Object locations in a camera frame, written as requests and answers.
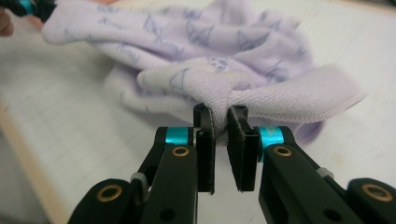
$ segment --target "towel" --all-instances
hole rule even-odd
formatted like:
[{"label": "towel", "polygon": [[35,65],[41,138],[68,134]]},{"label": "towel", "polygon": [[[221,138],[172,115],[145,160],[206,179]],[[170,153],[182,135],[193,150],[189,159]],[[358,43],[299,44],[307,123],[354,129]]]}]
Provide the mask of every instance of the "towel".
[{"label": "towel", "polygon": [[160,10],[70,0],[59,1],[42,35],[56,45],[86,41],[114,58],[105,89],[128,108],[181,115],[205,103],[219,135],[228,108],[246,105],[251,117],[287,124],[306,143],[363,94],[337,66],[313,64],[298,24],[255,13],[246,0]]}]

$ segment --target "teal tape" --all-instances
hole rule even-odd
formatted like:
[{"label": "teal tape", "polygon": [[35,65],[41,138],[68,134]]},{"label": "teal tape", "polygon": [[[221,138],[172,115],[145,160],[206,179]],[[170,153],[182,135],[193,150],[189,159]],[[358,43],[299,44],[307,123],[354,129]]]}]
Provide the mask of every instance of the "teal tape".
[{"label": "teal tape", "polygon": [[167,128],[166,145],[187,145],[189,143],[189,129],[187,127]]},{"label": "teal tape", "polygon": [[33,15],[35,13],[35,5],[29,0],[20,0],[21,5],[26,10],[26,15]]},{"label": "teal tape", "polygon": [[285,143],[285,139],[279,127],[259,127],[259,130],[262,136],[262,157],[260,162],[264,162],[265,149],[273,144],[283,144]]}]

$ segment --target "gray floor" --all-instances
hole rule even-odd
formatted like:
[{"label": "gray floor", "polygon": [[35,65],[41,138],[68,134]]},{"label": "gray floor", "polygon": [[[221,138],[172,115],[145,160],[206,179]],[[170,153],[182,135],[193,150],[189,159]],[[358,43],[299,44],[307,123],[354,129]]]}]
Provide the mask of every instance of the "gray floor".
[{"label": "gray floor", "polygon": [[0,224],[44,224],[46,215],[0,132]]}]

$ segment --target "brass ring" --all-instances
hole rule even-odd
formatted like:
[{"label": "brass ring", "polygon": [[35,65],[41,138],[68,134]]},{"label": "brass ring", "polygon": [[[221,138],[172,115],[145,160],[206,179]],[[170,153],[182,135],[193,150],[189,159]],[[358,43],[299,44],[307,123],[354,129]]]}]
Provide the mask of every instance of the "brass ring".
[{"label": "brass ring", "polygon": [[284,156],[284,157],[291,156],[291,150],[286,147],[276,147],[274,148],[274,152],[279,156]]},{"label": "brass ring", "polygon": [[[372,197],[374,199],[379,200],[380,202],[388,203],[393,200],[393,196],[390,194],[390,192],[382,187],[379,187],[378,185],[365,184],[365,185],[361,186],[361,188],[363,189],[364,193],[366,193],[367,195],[369,195],[370,197]],[[379,192],[381,192],[382,195],[376,194],[376,193],[370,191],[370,189],[378,190]]]},{"label": "brass ring", "polygon": [[[105,195],[104,194],[105,191],[110,189],[114,189],[115,192],[108,196]],[[99,190],[98,194],[96,195],[96,198],[101,203],[108,203],[117,199],[121,195],[121,193],[122,193],[122,187],[120,187],[120,185],[117,184],[107,185],[103,187],[101,190]]]},{"label": "brass ring", "polygon": [[186,147],[175,147],[172,149],[172,154],[177,157],[184,157],[189,155],[190,151]]}]

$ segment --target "table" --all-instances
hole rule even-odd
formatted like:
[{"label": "table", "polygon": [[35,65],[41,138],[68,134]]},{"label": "table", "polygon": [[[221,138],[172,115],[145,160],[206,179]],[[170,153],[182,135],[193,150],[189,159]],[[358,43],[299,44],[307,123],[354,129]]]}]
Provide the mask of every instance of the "table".
[{"label": "table", "polygon": [[[209,1],[173,2],[198,7]],[[343,187],[364,176],[396,187],[396,11],[336,0],[253,3],[301,19],[316,63],[337,63],[367,92],[327,120],[304,150]],[[0,39],[0,126],[50,220],[65,223],[91,186],[110,177],[129,179],[158,126],[190,124],[120,108],[102,89],[114,62],[86,43],[49,46],[30,23],[13,20],[15,35]],[[199,223],[263,223],[258,192],[238,193],[227,153],[217,153],[216,193],[199,195]]]}]

